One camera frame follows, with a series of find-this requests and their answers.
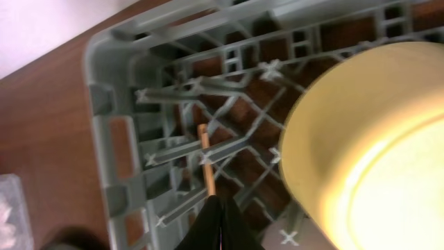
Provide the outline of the yellow bowl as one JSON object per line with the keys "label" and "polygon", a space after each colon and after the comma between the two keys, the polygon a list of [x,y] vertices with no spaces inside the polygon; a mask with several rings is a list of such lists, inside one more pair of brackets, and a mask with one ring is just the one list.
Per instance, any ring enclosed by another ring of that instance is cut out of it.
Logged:
{"label": "yellow bowl", "polygon": [[338,249],[443,248],[443,45],[361,52],[287,117],[280,172]]}

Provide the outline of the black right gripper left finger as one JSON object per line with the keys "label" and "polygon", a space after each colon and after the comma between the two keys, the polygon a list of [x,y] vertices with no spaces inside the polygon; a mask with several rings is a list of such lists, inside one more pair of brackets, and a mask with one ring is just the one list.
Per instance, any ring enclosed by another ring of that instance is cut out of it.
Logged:
{"label": "black right gripper left finger", "polygon": [[207,198],[195,222],[175,250],[220,249],[221,219],[221,200],[212,195]]}

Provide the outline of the wooden chopstick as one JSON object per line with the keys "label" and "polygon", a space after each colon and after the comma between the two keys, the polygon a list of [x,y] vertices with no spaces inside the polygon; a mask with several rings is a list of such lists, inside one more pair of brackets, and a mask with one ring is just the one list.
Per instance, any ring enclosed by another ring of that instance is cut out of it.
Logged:
{"label": "wooden chopstick", "polygon": [[[198,126],[198,136],[200,139],[202,149],[210,147],[210,140],[207,134],[207,124],[200,124]],[[205,181],[205,187],[207,188],[207,195],[216,195],[216,185],[214,180],[214,172],[207,153],[203,152],[201,156],[201,164],[203,165],[203,177]]]}

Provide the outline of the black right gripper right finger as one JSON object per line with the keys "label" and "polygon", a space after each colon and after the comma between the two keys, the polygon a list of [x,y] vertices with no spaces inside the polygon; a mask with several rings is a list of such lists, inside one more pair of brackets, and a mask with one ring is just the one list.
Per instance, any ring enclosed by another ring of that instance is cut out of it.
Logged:
{"label": "black right gripper right finger", "polygon": [[233,198],[227,199],[223,205],[221,247],[222,250],[264,250],[250,232]]}

